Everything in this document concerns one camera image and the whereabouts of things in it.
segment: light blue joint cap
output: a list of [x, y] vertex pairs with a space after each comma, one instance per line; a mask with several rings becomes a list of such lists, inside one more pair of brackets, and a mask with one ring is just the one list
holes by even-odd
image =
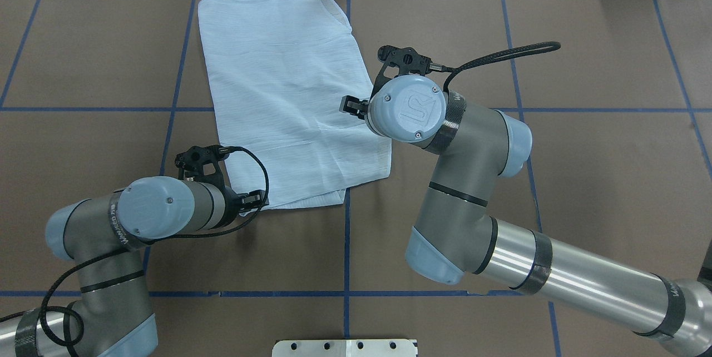
[[443, 256], [423, 235], [420, 235], [415, 227], [410, 234], [405, 259], [414, 271], [442, 284], [458, 284], [462, 276], [465, 275], [464, 271]]
[[47, 221], [47, 226], [45, 227], [45, 242], [52, 253], [61, 259], [66, 259], [67, 261], [72, 261], [72, 258], [67, 253], [64, 248], [64, 228], [67, 227], [67, 222], [69, 222], [69, 216], [72, 212], [76, 210], [79, 204], [86, 202], [85, 199], [81, 202], [76, 202], [73, 205], [68, 205], [61, 210], [58, 210]]
[[434, 136], [445, 120], [447, 100], [434, 81], [420, 75], [391, 79], [368, 103], [371, 129], [400, 142]]
[[188, 224], [195, 198], [181, 180], [143, 177], [124, 189], [116, 210], [127, 232], [144, 239], [161, 239], [175, 235]]
[[146, 321], [119, 339], [99, 357], [146, 357], [152, 354], [156, 347], [158, 347], [156, 314], [151, 314]]
[[495, 110], [502, 118], [507, 126], [507, 135], [509, 136], [509, 154], [507, 162], [504, 165], [504, 170], [500, 176], [513, 177], [524, 166], [524, 162], [529, 159], [529, 154], [532, 152], [532, 131], [526, 123], [512, 118], [502, 111]]

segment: ur logo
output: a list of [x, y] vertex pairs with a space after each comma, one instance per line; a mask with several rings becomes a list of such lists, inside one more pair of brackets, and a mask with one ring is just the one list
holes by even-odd
[[430, 119], [434, 106], [435, 100], [432, 97], [424, 94], [413, 94], [408, 98], [400, 116], [413, 123], [424, 125]]

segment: folded cloth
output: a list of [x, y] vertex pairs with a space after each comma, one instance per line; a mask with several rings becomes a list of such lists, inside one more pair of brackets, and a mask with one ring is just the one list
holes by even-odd
[[[334, 0], [202, 0], [198, 22], [220, 142], [263, 162], [267, 208], [340, 204], [389, 175], [390, 139], [338, 111], [372, 84]], [[225, 162], [236, 192], [264, 189], [250, 157]]]

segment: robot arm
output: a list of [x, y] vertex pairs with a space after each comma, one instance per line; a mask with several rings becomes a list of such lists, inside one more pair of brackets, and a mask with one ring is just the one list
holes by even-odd
[[[185, 234], [224, 227], [238, 213], [267, 204], [269, 188], [236, 194], [225, 185], [218, 162], [237, 150], [246, 151], [192, 147], [176, 157], [180, 178], [189, 180], [145, 177], [125, 189], [83, 200], [52, 215], [46, 241], [54, 255], [74, 260], [78, 266], [99, 256], [111, 256], [78, 271], [82, 297], [69, 308], [81, 317], [82, 329], [76, 319], [51, 311], [46, 314], [48, 334], [38, 324], [40, 309], [26, 311], [0, 324], [0, 355], [151, 354], [158, 337], [139, 250], [165, 238], [195, 236]], [[204, 175], [204, 165], [213, 165], [215, 172]], [[50, 339], [51, 334], [58, 339]]]
[[[513, 176], [529, 158], [526, 124], [443, 91], [424, 75], [445, 67], [412, 48], [384, 46], [379, 59], [371, 98], [345, 96], [341, 110], [376, 134], [439, 155], [406, 251], [412, 269], [444, 284], [465, 272], [488, 276], [623, 325], [672, 354], [712, 355], [704, 284], [670, 281], [487, 215], [496, 177]], [[399, 76], [386, 78], [387, 66]]]

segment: white metal plate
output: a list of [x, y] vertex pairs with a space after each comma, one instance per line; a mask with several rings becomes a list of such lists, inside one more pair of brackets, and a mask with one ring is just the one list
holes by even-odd
[[417, 344], [409, 339], [280, 341], [272, 357], [417, 357]]

